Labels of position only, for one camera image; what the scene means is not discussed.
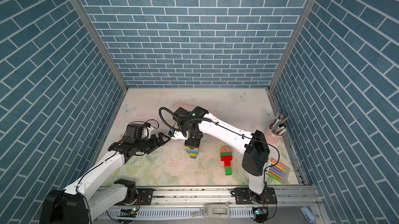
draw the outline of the green block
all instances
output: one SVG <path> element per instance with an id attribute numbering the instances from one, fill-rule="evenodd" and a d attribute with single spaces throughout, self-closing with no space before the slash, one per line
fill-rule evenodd
<path id="1" fill-rule="evenodd" d="M 225 174 L 226 175 L 232 175 L 232 167 L 231 166 L 226 166 L 225 167 Z"/>
<path id="2" fill-rule="evenodd" d="M 221 156 L 221 157 L 231 156 L 231 155 L 232 155 L 231 152 L 223 152 L 223 153 L 220 153 L 220 156 Z"/>
<path id="3" fill-rule="evenodd" d="M 198 154 L 198 150 L 196 149 L 186 149 L 186 152 L 191 154 Z"/>

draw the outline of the aluminum frame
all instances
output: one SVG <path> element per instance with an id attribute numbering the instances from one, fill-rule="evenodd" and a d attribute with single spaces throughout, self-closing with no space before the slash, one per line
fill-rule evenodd
<path id="1" fill-rule="evenodd" d="M 261 204 L 245 204 L 237 205 L 235 198 L 230 194 L 230 191 L 236 187 L 245 187 L 242 185 L 238 186 L 166 186 L 166 187 L 152 187 L 154 189 L 152 195 L 151 205 L 141 206 L 141 211 L 146 211 L 145 215 L 138 216 L 138 220 L 171 220 L 171 219 L 190 219 L 190 216 L 186 213 L 183 215 L 176 215 L 179 211 L 197 211 L 198 208 L 203 208 L 206 203 L 222 203 L 228 204 L 230 210 L 241 211 L 241 217 L 250 217 L 250 209 L 252 207 L 260 207 Z M 301 185 L 289 185 L 289 186 L 272 186 L 275 189 L 277 197 L 277 207 L 280 209 L 283 207 L 302 207 L 308 206 L 316 216 L 317 224 L 329 224 L 324 207 L 318 196 L 316 188 L 314 186 L 301 186 Z M 113 206 L 109 208 L 111 216 L 116 218 L 117 213 L 122 208 L 121 206 Z M 103 214 L 99 219 L 107 219 L 107 215 Z M 127 220 L 134 220 L 135 218 L 121 218 Z"/>
<path id="2" fill-rule="evenodd" d="M 268 99 L 269 99 L 270 104 L 273 109 L 273 113 L 274 113 L 274 115 L 276 115 L 277 112 L 281 112 L 280 107 L 277 104 L 276 97 L 274 96 L 273 92 L 271 92 L 269 90 L 266 90 L 266 91 L 267 91 Z M 290 133 L 287 132 L 287 134 L 282 139 L 284 140 L 284 144 L 287 149 L 288 157 L 291 160 L 292 167 L 295 171 L 295 174 L 297 175 L 298 184 L 309 185 L 309 180 L 307 179 L 306 173 L 303 170 L 303 167 L 302 167 L 300 160 L 297 156 L 297 152 L 295 151 L 294 144 L 292 143 Z"/>
<path id="3" fill-rule="evenodd" d="M 294 30 L 292 31 L 292 35 L 290 40 L 288 41 L 285 50 L 281 56 L 280 62 L 278 63 L 276 67 L 276 71 L 272 77 L 272 81 L 270 81 L 269 85 L 269 90 L 273 91 L 274 88 L 277 85 L 277 81 L 281 76 L 282 70 L 285 67 L 285 64 L 288 61 L 288 58 L 290 57 L 292 50 L 294 49 L 295 43 L 298 40 L 299 34 L 302 31 L 303 26 L 306 23 L 306 20 L 310 14 L 310 11 L 312 10 L 312 7 L 314 5 L 316 0 L 306 0 L 305 5 L 302 9 L 302 12 L 298 18 L 297 23 L 295 24 Z"/>
<path id="4" fill-rule="evenodd" d="M 96 28 L 94 27 L 93 22 L 91 21 L 85 8 L 83 7 L 82 2 L 80 0 L 69 0 L 69 2 L 75 9 L 77 15 L 79 16 L 80 20 L 82 21 L 83 25 L 85 26 L 87 32 L 90 34 L 91 38 L 93 39 L 94 44 L 96 44 L 96 47 L 101 52 L 102 57 L 107 62 L 109 69 L 111 69 L 111 72 L 114 74 L 119 85 L 122 87 L 124 92 L 127 92 L 128 87 L 127 87 L 124 79 L 122 78 L 122 75 L 119 73 L 118 68 L 116 67 L 114 61 L 112 60 L 112 57 L 109 54 L 107 48 L 105 47 L 104 42 L 102 41 Z"/>

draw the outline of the colored marker set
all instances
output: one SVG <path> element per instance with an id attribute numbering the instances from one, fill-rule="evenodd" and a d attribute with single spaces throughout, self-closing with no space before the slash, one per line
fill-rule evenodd
<path id="1" fill-rule="evenodd" d="M 271 158 L 270 161 L 271 164 L 275 164 L 277 162 L 273 158 Z M 279 162 L 273 167 L 269 167 L 267 171 L 268 176 L 270 176 L 271 178 L 275 179 L 276 181 L 282 184 L 287 183 L 289 173 L 290 173 L 290 168 L 282 164 L 281 162 Z"/>

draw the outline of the pencil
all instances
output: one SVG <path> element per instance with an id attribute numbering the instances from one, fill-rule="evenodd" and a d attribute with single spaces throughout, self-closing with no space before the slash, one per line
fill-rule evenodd
<path id="1" fill-rule="evenodd" d="M 287 120 L 289 117 L 287 117 L 286 119 L 284 119 L 280 124 L 282 124 L 283 122 L 285 122 L 285 120 Z"/>

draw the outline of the black mounting plate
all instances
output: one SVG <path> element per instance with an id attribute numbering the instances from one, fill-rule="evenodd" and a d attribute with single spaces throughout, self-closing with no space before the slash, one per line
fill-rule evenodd
<path id="1" fill-rule="evenodd" d="M 140 196 L 140 206 L 151 205 L 152 193 L 154 190 L 152 188 L 136 188 L 138 195 Z M 115 204 L 116 206 L 127 206 L 121 202 Z"/>
<path id="2" fill-rule="evenodd" d="M 231 191 L 235 197 L 235 203 L 237 205 L 244 204 L 263 204 L 264 200 L 268 200 L 268 204 L 276 204 L 277 198 L 274 188 L 265 187 L 261 195 L 257 195 L 252 192 L 248 187 L 245 188 L 234 188 Z"/>

